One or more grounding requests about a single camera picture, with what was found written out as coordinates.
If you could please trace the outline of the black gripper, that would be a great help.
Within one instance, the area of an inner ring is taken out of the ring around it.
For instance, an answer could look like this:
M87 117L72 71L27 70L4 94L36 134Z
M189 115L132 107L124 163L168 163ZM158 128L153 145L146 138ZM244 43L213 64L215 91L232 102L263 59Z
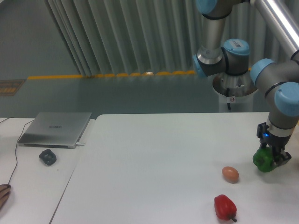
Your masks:
M272 166L280 167L288 163L292 156L285 151L285 146L292 135L292 129L280 129L271 122L264 122L257 126L256 136L260 146L258 154L267 154L267 146L272 148Z

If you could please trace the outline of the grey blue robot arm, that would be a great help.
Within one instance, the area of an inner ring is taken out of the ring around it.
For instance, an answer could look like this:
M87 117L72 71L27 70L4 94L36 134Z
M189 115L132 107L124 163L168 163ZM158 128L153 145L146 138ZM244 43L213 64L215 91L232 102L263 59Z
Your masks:
M291 155L285 151L299 120L299 27L281 0L252 0L253 5L282 45L289 60L277 64L262 59L249 67L249 45L240 39L221 43L225 20L237 0L198 0L203 15L203 39L193 56L200 77L215 75L214 89L227 98L259 90L271 110L266 122L257 126L260 147L253 163L262 172L285 165Z

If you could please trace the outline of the person's hand on mouse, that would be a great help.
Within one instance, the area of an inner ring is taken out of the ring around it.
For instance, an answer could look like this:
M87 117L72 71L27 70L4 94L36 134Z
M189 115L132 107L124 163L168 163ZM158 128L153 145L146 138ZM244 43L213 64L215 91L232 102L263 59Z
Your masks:
M0 189L0 208L2 208L3 205L6 203L10 194L11 194L11 188L4 189L4 190Z

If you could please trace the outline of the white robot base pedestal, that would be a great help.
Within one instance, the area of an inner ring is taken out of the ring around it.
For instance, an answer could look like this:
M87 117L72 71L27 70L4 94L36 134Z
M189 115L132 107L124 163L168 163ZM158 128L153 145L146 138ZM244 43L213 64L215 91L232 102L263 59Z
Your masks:
M219 73L212 82L218 95L219 112L252 112L257 88L249 72L239 76Z

